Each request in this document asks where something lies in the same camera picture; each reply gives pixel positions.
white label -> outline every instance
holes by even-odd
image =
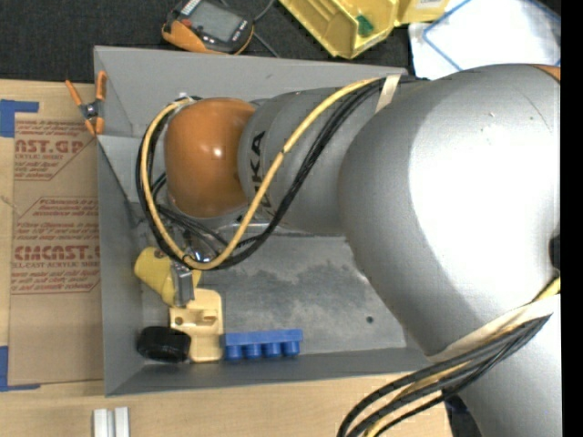
[[[421,10],[424,8],[439,8],[444,3],[444,0],[419,0],[416,9]]]

blue tape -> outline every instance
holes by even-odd
[[[33,390],[40,385],[8,385],[8,347],[0,346],[0,391]]]
[[[38,102],[0,99],[0,137],[15,136],[15,114],[38,112]]]

black wheel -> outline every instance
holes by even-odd
[[[189,357],[190,336],[170,327],[146,327],[138,337],[143,357],[163,362],[183,362]]]

blue block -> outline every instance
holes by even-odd
[[[300,354],[302,329],[258,330],[225,333],[225,360],[257,360]]]

orange clip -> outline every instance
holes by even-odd
[[[105,120],[101,116],[101,112],[99,111],[101,108],[101,104],[106,100],[107,94],[107,73],[103,70],[97,73],[97,81],[96,81],[96,99],[95,101],[84,104],[81,100],[81,96],[73,86],[71,81],[66,80],[65,85],[73,97],[73,101],[75,105],[79,107],[81,110],[81,114],[85,119],[85,126],[89,130],[89,132],[95,136],[100,135],[103,133],[103,128],[105,127]]]

